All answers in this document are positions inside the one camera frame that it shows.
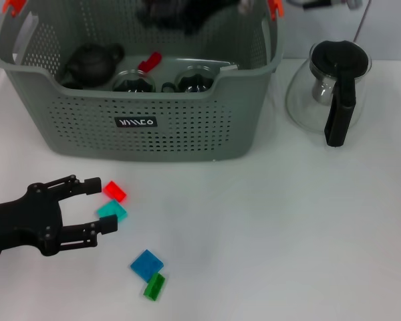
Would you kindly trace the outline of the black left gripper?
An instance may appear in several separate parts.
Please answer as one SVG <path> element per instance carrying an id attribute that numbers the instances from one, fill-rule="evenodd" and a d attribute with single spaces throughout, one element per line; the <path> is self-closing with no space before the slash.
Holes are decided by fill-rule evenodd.
<path id="1" fill-rule="evenodd" d="M 63 227 L 59 201 L 101 191 L 99 177 L 80 181 L 75 175 L 28 186 L 19 199 L 0 204 L 0 251 L 28 245 L 52 256 L 59 251 L 96 247 L 98 234 L 118 230 L 117 216 Z"/>

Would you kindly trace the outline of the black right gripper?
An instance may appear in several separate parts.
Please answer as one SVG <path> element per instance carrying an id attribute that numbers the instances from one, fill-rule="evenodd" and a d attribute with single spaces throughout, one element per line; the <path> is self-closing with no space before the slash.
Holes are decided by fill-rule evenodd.
<path id="1" fill-rule="evenodd" d="M 145 27 L 183 31 L 186 35 L 199 32 L 216 13 L 240 1 L 143 1 L 136 17 Z"/>

